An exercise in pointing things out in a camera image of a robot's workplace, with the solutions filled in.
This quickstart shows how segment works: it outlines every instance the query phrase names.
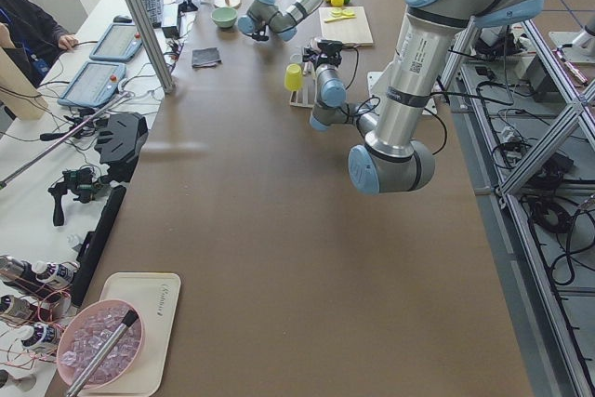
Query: green bowl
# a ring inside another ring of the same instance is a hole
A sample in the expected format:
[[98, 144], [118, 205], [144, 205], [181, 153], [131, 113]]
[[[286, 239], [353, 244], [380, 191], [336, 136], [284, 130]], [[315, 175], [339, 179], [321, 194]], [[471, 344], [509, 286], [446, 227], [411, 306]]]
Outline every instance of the green bowl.
[[238, 12], [231, 7], [217, 8], [211, 13], [211, 19], [219, 28], [230, 28], [238, 19]]

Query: black jacket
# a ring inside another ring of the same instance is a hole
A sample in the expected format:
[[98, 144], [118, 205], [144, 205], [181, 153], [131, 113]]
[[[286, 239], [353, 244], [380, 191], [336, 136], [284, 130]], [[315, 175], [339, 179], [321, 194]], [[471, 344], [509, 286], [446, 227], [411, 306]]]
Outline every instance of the black jacket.
[[10, 38], [17, 48], [5, 48], [5, 52], [34, 86], [39, 86], [43, 75], [33, 66], [22, 44], [27, 43], [29, 49], [51, 66], [61, 51], [58, 40], [69, 34], [63, 27], [42, 8], [28, 0], [0, 0], [0, 8], [9, 20], [0, 12], [0, 22], [8, 26]]

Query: pink bowl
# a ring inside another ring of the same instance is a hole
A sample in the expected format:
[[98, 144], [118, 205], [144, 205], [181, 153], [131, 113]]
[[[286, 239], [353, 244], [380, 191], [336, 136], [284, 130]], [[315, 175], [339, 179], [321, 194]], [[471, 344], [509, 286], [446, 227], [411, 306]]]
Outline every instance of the pink bowl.
[[[82, 329], [86, 325], [86, 321], [90, 316], [97, 315], [98, 312], [103, 311], [103, 310], [108, 310], [109, 308], [121, 307], [121, 306], [127, 306], [129, 309], [134, 310], [134, 307], [129, 302], [123, 301], [121, 299], [105, 299], [103, 301], [98, 301], [95, 304], [91, 304], [90, 306], [83, 309], [68, 324], [68, 326], [66, 327], [66, 330], [64, 330], [64, 333], [62, 334], [62, 336], [60, 338], [58, 350], [56, 352], [56, 360], [57, 360], [56, 366], [58, 368], [58, 373], [59, 373], [59, 376], [62, 378], [62, 380], [64, 380], [64, 382], [67, 385], [73, 384], [73, 381], [75, 379], [75, 376], [74, 376], [75, 368], [70, 367], [66, 364], [62, 364], [61, 360], [63, 359], [65, 352], [73, 350], [72, 344], [74, 342], [74, 333], [76, 331], [78, 331], [79, 329]], [[108, 383], [113, 383], [115, 380], [117, 380], [123, 373], [125, 373], [130, 368], [130, 365], [132, 365], [134, 363], [135, 359], [139, 356], [139, 352], [142, 349], [142, 345], [143, 345], [144, 338], [145, 338], [145, 328], [144, 328], [144, 324], [142, 322], [142, 318], [141, 318], [140, 314], [139, 314], [138, 322], [134, 323], [133, 325], [135, 328], [137, 328], [138, 326], [140, 327], [140, 339], [139, 339], [139, 347], [137, 348], [137, 351], [134, 353], [134, 356], [132, 357], [132, 360], [130, 361], [130, 363], [128, 363], [128, 365], [124, 369], [122, 369], [118, 373], [118, 375], [115, 376], [114, 378], [112, 378], [111, 380], [105, 381], [104, 383], [95, 383], [95, 384], [87, 383], [85, 385], [85, 389], [96, 389], [101, 386], [105, 386]]]

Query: yellow cup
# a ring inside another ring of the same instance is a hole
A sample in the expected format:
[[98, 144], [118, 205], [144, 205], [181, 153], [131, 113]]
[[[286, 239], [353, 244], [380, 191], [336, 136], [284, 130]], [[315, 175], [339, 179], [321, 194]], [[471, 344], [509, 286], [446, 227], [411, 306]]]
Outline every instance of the yellow cup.
[[285, 69], [285, 88], [290, 92], [297, 92], [303, 84], [301, 66], [289, 64]]

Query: cutting board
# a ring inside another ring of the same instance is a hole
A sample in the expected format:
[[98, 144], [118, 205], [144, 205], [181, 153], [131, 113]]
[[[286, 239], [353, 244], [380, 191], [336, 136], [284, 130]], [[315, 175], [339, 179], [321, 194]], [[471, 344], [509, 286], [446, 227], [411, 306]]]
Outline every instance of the cutting board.
[[368, 18], [365, 16], [364, 7], [349, 6], [355, 12], [354, 19], [335, 20], [324, 22], [324, 19], [331, 18], [332, 7], [318, 8], [320, 28], [323, 31], [323, 38], [341, 41], [343, 44], [359, 44], [360, 46], [372, 46], [372, 32], [368, 25]]

